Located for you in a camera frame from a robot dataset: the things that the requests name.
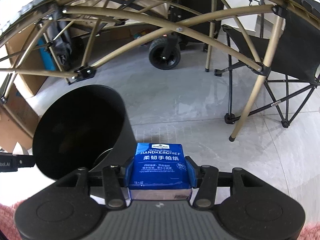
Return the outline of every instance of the cardboard box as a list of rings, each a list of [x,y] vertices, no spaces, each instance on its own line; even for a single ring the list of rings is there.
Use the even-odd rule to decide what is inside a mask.
[[[8,54],[15,53],[22,49],[23,44],[25,43],[27,37],[33,30],[34,25],[29,26],[21,33],[15,34],[6,44],[6,49]],[[37,30],[33,32],[32,37],[35,36]],[[17,56],[10,58],[10,63],[13,65]],[[21,69],[31,69],[31,70],[43,70],[44,64],[40,55],[39,50],[33,50],[25,62],[20,67]],[[17,78],[14,81],[19,92],[24,98],[33,97],[47,77],[44,76],[33,76],[33,75],[21,75],[18,74]]]
[[[5,105],[0,105],[1,148],[7,152],[12,152],[18,142],[24,148],[30,149],[32,147],[32,136],[38,122],[39,117],[36,112],[13,85],[8,102]]]

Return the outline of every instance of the black wheel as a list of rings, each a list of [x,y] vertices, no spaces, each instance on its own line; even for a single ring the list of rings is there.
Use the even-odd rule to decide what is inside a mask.
[[[171,52],[170,56],[167,59],[163,59],[161,54],[167,44],[167,38],[161,37],[155,39],[149,48],[149,61],[150,63],[158,69],[162,70],[169,70],[174,68],[178,65],[181,55],[180,55],[180,48],[177,44],[173,51]]]

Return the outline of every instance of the black plastic connector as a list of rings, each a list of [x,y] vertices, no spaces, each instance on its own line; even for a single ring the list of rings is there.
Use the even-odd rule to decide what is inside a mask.
[[[217,73],[218,71],[221,71],[221,69],[215,69],[213,74],[214,74],[216,77],[222,77],[222,73]]]
[[[275,6],[273,6],[272,11],[273,11],[273,13],[274,13],[275,15],[278,15],[278,16],[280,16],[281,18],[284,18],[284,19],[285,19],[285,18],[287,17],[287,15],[288,15],[288,10],[287,10],[286,6],[281,7],[281,6],[279,6],[279,5],[275,5]]]
[[[75,82],[79,82],[82,80],[93,78],[95,76],[96,72],[97,72],[97,70],[92,67],[82,66],[82,67],[78,68],[77,70],[75,70],[75,73],[77,75],[75,75],[72,79]]]
[[[271,72],[271,67],[265,66],[262,62],[256,62],[256,63],[261,67],[261,70],[257,71],[255,69],[249,67],[252,70],[252,72],[257,75],[268,77]]]

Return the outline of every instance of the rubber foot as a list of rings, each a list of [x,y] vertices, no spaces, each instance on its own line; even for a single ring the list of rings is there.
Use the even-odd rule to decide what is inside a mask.
[[[287,120],[281,121],[281,124],[282,124],[283,128],[289,128],[289,126],[290,126],[290,124],[289,124],[289,122]]]
[[[235,121],[233,120],[235,117],[234,114],[229,115],[228,113],[226,113],[226,115],[224,116],[224,122],[226,124],[235,124]]]
[[[217,74],[217,71],[220,71],[220,69],[215,69],[215,70],[214,70],[214,75],[215,75],[216,77],[222,77],[222,73]]]

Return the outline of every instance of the brand logo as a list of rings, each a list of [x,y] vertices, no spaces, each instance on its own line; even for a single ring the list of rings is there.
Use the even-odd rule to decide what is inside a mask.
[[[10,167],[10,163],[0,163],[0,167]]]
[[[187,167],[183,163],[177,163],[177,167],[182,171],[186,171],[187,170]]]
[[[170,149],[170,146],[168,144],[152,144],[151,148],[156,148],[156,149]]]

